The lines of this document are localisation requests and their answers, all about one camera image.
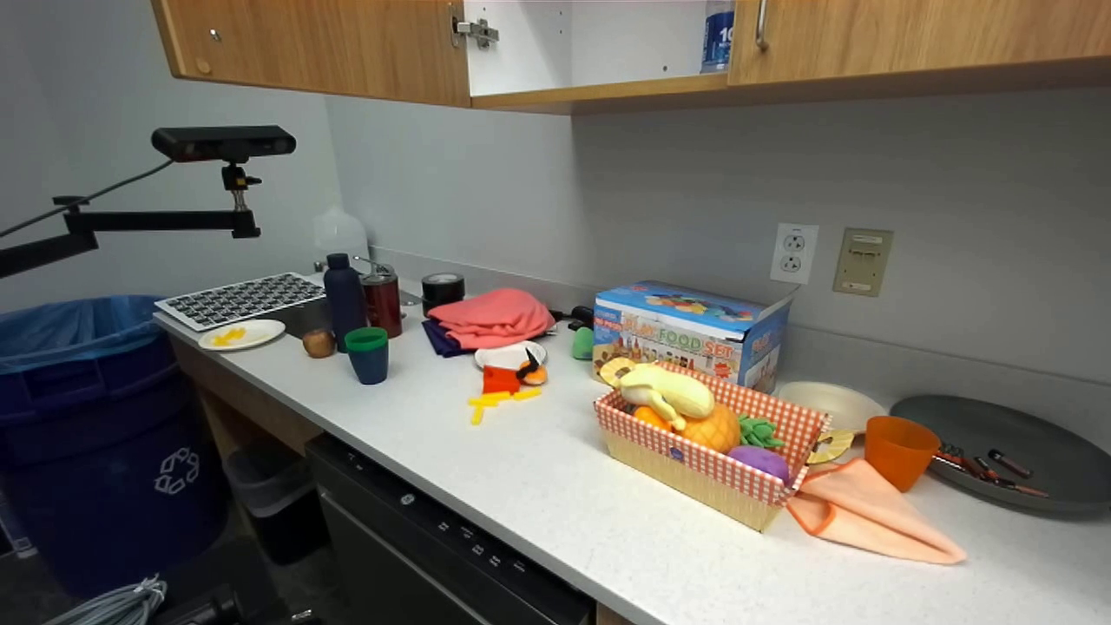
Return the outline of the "beige bowl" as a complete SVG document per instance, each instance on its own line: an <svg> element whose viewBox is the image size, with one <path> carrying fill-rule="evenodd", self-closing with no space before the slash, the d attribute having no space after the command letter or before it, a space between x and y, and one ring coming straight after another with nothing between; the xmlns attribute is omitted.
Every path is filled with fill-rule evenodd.
<svg viewBox="0 0 1111 625"><path fill-rule="evenodd" d="M833 381L777 381L774 396L818 411L827 415L827 430L860 433L873 415L886 415L880 399Z"/></svg>

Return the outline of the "white wall outlet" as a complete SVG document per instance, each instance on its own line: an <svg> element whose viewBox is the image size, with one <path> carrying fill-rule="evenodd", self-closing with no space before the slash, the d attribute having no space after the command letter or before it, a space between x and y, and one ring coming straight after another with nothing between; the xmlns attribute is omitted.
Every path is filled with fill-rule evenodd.
<svg viewBox="0 0 1111 625"><path fill-rule="evenodd" d="M817 260L818 229L781 223L772 253L772 277L807 284Z"/></svg>

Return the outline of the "dark grey round tray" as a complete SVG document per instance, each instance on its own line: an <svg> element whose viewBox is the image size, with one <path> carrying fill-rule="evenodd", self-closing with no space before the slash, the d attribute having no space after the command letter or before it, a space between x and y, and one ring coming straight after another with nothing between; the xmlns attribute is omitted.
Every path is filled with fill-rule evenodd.
<svg viewBox="0 0 1111 625"><path fill-rule="evenodd" d="M1063 522L1111 512L1111 453L1066 427L962 396L902 396L893 414L941 438L932 475L968 497Z"/></svg>

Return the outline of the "dark red jar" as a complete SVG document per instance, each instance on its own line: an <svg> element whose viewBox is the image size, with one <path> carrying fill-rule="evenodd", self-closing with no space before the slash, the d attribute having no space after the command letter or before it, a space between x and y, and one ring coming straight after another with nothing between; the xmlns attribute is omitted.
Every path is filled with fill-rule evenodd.
<svg viewBox="0 0 1111 625"><path fill-rule="evenodd" d="M364 319L381 327L389 338L404 333L398 277L393 266L375 266L364 277Z"/></svg>

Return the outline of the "black dishwasher front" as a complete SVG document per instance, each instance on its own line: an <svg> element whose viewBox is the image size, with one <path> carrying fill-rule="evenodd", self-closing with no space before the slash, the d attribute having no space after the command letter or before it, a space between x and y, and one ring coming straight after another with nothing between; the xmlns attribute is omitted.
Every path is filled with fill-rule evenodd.
<svg viewBox="0 0 1111 625"><path fill-rule="evenodd" d="M336 438L306 446L357 625L593 625L593 599Z"/></svg>

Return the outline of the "beige wall switch plate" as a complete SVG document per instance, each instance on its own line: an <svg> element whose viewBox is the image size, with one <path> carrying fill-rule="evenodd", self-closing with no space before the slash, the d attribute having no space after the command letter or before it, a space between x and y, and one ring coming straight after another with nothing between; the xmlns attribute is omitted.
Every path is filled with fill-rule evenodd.
<svg viewBox="0 0 1111 625"><path fill-rule="evenodd" d="M836 253L833 289L839 296L876 298L893 253L890 229L846 224Z"/></svg>

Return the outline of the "wooden upper cabinet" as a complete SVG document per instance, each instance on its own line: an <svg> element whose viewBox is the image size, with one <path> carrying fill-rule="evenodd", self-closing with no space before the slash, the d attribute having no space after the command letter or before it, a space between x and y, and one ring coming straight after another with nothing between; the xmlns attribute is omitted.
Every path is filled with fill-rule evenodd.
<svg viewBox="0 0 1111 625"><path fill-rule="evenodd" d="M464 0L508 112L1101 83L1111 0Z"/></svg>

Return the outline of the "wooden cabinet door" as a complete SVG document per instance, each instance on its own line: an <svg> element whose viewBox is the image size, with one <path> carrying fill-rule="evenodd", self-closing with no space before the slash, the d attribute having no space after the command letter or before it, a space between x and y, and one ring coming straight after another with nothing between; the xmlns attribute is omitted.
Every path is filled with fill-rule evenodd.
<svg viewBox="0 0 1111 625"><path fill-rule="evenodd" d="M410 104L464 104L461 0L152 0L172 71Z"/></svg>

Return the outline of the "black white dish rack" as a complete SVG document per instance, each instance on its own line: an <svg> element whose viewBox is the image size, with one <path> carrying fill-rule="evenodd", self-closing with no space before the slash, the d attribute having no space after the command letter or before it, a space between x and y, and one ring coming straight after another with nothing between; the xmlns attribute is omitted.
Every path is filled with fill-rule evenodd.
<svg viewBox="0 0 1111 625"><path fill-rule="evenodd" d="M168 296L158 303L162 316L175 324L204 333L216 327L229 327L241 319L259 319L272 311L285 311L306 303L319 303L323 284L308 274L265 274L265 277L243 277L229 284L196 289L185 296Z"/></svg>

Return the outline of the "blue cup green rim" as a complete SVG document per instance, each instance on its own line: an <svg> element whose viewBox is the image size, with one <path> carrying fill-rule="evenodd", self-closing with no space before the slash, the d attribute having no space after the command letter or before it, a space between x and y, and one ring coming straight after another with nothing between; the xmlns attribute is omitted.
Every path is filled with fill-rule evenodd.
<svg viewBox="0 0 1111 625"><path fill-rule="evenodd" d="M361 384L379 384L389 376L389 333L379 327L357 327L345 338L345 355Z"/></svg>

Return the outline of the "pink folded cloth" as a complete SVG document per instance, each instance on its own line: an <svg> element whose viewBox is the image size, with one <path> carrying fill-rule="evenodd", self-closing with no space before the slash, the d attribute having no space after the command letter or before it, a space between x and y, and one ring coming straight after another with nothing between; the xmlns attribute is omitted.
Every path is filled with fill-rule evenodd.
<svg viewBox="0 0 1111 625"><path fill-rule="evenodd" d="M553 331L553 311L525 289L492 289L461 303L435 305L426 331L461 352L508 347Z"/></svg>

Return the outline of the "orange plastic cup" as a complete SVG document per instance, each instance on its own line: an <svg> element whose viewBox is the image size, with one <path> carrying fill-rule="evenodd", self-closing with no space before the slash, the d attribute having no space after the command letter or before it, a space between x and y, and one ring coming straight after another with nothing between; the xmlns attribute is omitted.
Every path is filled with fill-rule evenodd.
<svg viewBox="0 0 1111 625"><path fill-rule="evenodd" d="M864 463L898 493L918 487L936 446L941 438L905 415L873 415L864 427Z"/></svg>

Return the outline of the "blue recycling bin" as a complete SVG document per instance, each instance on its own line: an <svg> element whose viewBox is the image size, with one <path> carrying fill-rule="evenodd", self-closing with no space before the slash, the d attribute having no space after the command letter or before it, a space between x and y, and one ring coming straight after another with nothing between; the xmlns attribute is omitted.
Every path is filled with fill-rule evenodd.
<svg viewBox="0 0 1111 625"><path fill-rule="evenodd" d="M0 316L0 480L71 595L162 573L221 533L229 487L152 296Z"/></svg>

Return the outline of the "purple toy fruit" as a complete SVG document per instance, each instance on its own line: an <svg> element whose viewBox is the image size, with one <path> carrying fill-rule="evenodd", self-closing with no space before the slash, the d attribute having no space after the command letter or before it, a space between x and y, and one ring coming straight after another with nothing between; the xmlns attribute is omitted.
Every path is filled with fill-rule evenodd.
<svg viewBox="0 0 1111 625"><path fill-rule="evenodd" d="M741 446L728 450L728 459L788 484L788 463L777 450L741 444Z"/></svg>

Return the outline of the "red checkered cardboard tray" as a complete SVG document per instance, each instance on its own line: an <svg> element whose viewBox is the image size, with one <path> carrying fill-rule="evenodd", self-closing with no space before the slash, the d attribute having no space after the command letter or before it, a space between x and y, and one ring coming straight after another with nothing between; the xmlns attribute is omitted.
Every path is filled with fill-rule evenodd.
<svg viewBox="0 0 1111 625"><path fill-rule="evenodd" d="M637 421L619 393L607 393L593 401L604 446L619 463L666 484L669 488L755 532L765 532L791 497L794 480L807 472L807 459L827 430L827 415L721 378L705 378L705 384L728 414L774 422L777 453L788 464L784 480L744 464L727 450L712 450L699 440Z"/></svg>

